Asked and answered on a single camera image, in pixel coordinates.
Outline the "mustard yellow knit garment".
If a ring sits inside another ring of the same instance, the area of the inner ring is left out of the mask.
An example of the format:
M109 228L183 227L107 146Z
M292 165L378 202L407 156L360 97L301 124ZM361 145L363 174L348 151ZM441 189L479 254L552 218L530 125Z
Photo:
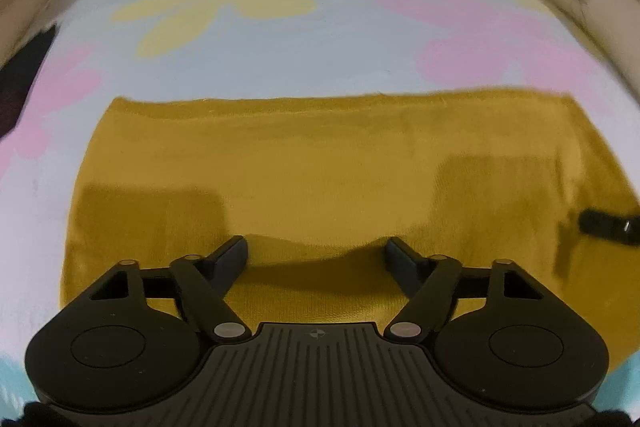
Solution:
M119 260L163 268L242 235L250 259L227 303L248 325L385 325L405 302L382 261L398 236L468 267L515 261L620 364L639 347L639 253L582 235L587 208L639 203L567 96L118 98L76 179L61 299Z

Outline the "dark maroon folded garment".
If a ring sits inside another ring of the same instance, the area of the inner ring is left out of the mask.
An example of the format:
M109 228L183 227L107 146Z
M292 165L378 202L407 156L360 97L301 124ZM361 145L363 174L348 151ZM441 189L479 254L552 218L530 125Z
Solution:
M58 25L39 31L1 69L0 136L4 138L21 117L30 89L58 33Z

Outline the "floral pastel bed blanket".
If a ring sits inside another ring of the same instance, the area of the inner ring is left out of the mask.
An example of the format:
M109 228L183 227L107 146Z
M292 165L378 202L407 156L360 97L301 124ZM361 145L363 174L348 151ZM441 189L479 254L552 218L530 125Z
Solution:
M70 206L96 126L144 103L522 90L571 98L639 202L639 109L541 0L61 0L58 33L1 139L1 413L34 399L32 335L62 305Z

